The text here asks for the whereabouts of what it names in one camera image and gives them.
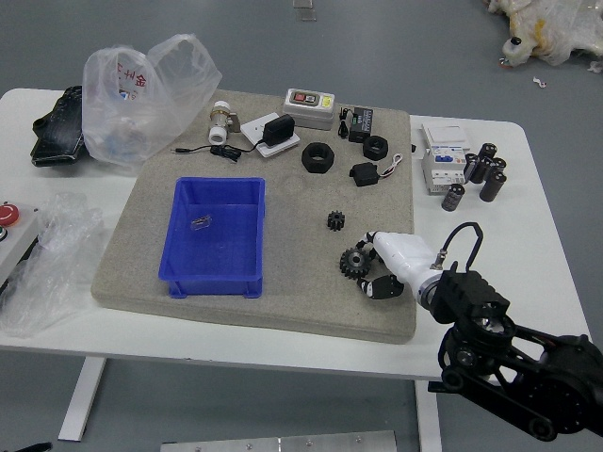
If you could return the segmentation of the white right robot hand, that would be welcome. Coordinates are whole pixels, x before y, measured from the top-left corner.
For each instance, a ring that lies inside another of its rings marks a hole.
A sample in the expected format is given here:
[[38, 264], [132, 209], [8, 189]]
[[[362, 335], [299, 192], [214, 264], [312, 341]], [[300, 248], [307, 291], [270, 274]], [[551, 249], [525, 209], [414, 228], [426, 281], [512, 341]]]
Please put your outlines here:
[[441, 278], [443, 270], [436, 267], [436, 253], [416, 234], [368, 232], [358, 242], [370, 243], [385, 267], [411, 289], [418, 304], [425, 304]]

